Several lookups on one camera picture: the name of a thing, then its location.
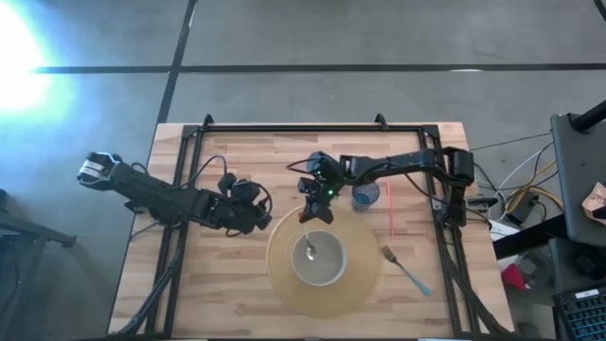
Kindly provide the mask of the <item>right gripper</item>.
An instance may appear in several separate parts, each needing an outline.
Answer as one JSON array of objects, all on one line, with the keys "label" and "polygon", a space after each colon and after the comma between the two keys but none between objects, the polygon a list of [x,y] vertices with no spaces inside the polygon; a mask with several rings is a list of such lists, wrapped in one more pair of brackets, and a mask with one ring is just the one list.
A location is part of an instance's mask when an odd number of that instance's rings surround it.
[{"label": "right gripper", "polygon": [[331,224],[333,214],[330,207],[323,203],[315,203],[313,199],[332,199],[336,195],[342,187],[341,165],[326,153],[314,152],[308,158],[306,172],[316,180],[317,191],[305,198],[305,205],[298,215],[298,221],[304,224],[317,217],[322,222]]}]

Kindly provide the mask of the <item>orange-handled metal spoon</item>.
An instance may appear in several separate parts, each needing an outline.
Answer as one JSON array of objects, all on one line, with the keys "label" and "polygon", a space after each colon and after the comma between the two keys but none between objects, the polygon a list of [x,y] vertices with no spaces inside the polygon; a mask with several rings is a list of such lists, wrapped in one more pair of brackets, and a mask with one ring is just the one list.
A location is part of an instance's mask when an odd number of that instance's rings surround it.
[{"label": "orange-handled metal spoon", "polygon": [[304,229],[304,237],[305,237],[305,241],[306,241],[306,249],[305,249],[306,256],[309,261],[315,261],[315,257],[316,257],[315,246],[311,242],[311,239],[309,236],[309,230],[308,230],[307,226],[305,224],[303,224],[302,226]]}]

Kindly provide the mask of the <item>white ceramic bowl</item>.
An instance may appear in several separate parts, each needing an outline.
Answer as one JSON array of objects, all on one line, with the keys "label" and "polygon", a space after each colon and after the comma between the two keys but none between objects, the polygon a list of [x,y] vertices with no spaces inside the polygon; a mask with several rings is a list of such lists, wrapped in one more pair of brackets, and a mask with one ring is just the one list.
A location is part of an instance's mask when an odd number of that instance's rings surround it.
[{"label": "white ceramic bowl", "polygon": [[332,233],[316,230],[308,233],[315,248],[313,260],[308,257],[307,238],[301,237],[293,247],[292,267],[304,283],[326,287],[335,283],[347,269],[348,254],[343,243]]}]

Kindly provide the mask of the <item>red drinking straw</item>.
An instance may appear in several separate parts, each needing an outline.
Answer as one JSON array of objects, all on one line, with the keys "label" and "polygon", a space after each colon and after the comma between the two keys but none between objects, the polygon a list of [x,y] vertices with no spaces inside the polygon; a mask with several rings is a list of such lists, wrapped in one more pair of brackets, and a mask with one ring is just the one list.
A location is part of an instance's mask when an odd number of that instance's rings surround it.
[{"label": "red drinking straw", "polygon": [[394,215],[393,215],[393,197],[392,197],[391,183],[389,181],[386,182],[386,192],[387,192],[390,236],[391,236],[391,240],[395,241],[396,236],[395,236],[395,223],[394,223]]}]

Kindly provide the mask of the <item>teal-handled metal fork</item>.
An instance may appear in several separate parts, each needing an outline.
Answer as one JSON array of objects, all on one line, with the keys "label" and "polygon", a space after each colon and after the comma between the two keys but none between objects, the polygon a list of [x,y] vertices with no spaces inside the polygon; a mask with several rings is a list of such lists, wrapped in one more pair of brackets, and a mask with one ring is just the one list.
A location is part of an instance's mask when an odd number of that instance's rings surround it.
[{"label": "teal-handled metal fork", "polygon": [[402,271],[403,273],[408,276],[411,281],[418,287],[418,289],[425,295],[425,296],[430,296],[432,294],[432,291],[426,286],[424,285],[420,280],[418,280],[408,269],[406,269],[397,259],[396,255],[392,252],[392,250],[387,246],[384,245],[381,247],[381,251],[383,253],[383,256],[391,263],[397,265]]}]

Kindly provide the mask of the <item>blue translucent plastic cup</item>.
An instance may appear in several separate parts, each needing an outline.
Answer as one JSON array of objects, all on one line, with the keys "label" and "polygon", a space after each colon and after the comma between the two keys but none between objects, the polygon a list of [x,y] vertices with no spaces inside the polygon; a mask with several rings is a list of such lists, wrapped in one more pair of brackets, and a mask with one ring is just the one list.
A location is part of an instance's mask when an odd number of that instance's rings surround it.
[{"label": "blue translucent plastic cup", "polygon": [[351,191],[351,206],[354,211],[368,210],[380,197],[380,187],[376,183],[355,186]]}]

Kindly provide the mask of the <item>round woven yellow placemat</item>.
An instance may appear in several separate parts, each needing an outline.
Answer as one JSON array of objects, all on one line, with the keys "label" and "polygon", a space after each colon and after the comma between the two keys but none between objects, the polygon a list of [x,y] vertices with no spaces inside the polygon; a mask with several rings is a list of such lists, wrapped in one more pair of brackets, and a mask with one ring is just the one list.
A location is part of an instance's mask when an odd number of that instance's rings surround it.
[{"label": "round woven yellow placemat", "polygon": [[276,295],[291,309],[314,318],[333,318],[357,310],[372,293],[381,273],[379,245],[370,226],[353,211],[335,206],[334,221],[318,219],[306,222],[309,232],[325,230],[345,246],[348,265],[332,285],[314,287],[294,273],[292,251],[304,236],[298,221],[300,207],[289,212],[273,228],[266,246],[269,280]]}]

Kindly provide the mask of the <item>black power box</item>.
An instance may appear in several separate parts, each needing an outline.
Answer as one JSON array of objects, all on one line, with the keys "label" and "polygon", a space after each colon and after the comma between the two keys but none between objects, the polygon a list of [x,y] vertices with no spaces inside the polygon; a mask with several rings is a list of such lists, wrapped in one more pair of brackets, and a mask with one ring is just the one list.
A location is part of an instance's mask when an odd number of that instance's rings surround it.
[{"label": "black power box", "polygon": [[506,219],[514,224],[522,224],[538,203],[539,195],[537,193],[529,191],[518,195],[511,201],[511,205],[507,209]]}]

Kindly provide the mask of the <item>red object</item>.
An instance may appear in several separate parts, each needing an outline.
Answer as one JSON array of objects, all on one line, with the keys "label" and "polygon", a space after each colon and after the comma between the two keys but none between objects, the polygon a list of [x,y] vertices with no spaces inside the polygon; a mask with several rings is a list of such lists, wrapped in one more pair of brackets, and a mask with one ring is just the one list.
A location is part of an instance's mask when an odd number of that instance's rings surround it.
[{"label": "red object", "polygon": [[526,283],[523,274],[515,263],[509,264],[502,272],[501,278],[503,282],[513,288],[525,291]]}]

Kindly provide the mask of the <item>black desk beam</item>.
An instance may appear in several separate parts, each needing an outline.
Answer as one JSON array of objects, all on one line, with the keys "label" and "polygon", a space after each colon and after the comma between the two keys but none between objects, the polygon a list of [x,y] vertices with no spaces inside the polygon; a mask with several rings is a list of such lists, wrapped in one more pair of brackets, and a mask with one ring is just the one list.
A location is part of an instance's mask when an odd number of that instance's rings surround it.
[{"label": "black desk beam", "polygon": [[551,239],[568,239],[563,214],[498,239],[492,246],[496,258],[501,260],[544,246]]}]

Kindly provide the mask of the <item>black metal stand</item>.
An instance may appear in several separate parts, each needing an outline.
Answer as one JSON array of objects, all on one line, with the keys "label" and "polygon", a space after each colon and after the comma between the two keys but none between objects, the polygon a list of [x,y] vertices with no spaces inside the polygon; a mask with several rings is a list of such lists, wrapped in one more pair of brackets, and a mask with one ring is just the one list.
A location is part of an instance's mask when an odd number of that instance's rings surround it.
[{"label": "black metal stand", "polygon": [[58,242],[64,247],[72,247],[76,241],[75,235],[67,235],[52,228],[17,218],[8,212],[9,195],[0,189],[0,228],[43,238],[45,241]]}]

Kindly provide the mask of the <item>dark grey desk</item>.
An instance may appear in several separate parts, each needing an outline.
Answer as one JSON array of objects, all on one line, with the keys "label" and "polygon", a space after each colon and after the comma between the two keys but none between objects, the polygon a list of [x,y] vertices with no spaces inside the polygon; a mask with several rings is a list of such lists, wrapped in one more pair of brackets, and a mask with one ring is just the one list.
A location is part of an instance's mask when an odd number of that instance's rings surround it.
[{"label": "dark grey desk", "polygon": [[606,225],[590,219],[583,200],[596,183],[606,187],[606,121],[579,133],[569,116],[550,118],[567,235],[574,242],[606,247]]}]

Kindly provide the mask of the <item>brown paper bag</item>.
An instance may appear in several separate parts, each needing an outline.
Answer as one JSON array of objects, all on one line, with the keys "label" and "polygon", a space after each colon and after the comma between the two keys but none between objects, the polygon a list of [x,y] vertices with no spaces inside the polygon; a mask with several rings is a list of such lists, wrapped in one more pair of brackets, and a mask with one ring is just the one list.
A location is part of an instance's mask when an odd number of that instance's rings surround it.
[{"label": "brown paper bag", "polygon": [[606,187],[602,183],[596,183],[582,201],[581,207],[589,219],[606,225]]}]

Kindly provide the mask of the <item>black computer keyboard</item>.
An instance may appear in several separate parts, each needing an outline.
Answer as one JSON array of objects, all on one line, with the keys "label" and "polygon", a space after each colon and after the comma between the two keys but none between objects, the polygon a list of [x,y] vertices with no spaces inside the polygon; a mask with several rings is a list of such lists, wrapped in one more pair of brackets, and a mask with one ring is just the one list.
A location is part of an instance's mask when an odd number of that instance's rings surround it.
[{"label": "black computer keyboard", "polygon": [[552,296],[572,341],[606,341],[606,282]]}]

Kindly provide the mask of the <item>black metal table frame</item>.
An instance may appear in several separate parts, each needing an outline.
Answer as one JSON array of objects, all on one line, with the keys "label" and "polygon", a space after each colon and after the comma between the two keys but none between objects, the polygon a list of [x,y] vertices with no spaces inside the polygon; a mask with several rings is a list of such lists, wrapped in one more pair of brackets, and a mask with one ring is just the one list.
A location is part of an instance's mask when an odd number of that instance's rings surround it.
[{"label": "black metal table frame", "polygon": [[[276,224],[303,210],[297,183],[314,152],[382,158],[422,148],[467,151],[458,123],[163,124],[155,134],[148,174],[172,185],[213,191],[225,172],[264,186],[272,221],[250,234],[185,221],[148,230],[134,221],[108,334],[111,339],[424,339],[513,335],[489,230],[466,207],[466,222],[442,221],[448,187],[424,172],[379,178],[379,199],[366,211],[351,206],[352,186],[332,199],[353,211],[375,235],[381,273],[357,310],[314,318],[287,306],[268,276],[266,246]],[[389,228],[386,182],[391,183],[396,240]],[[381,251],[431,291],[425,296]]]}]

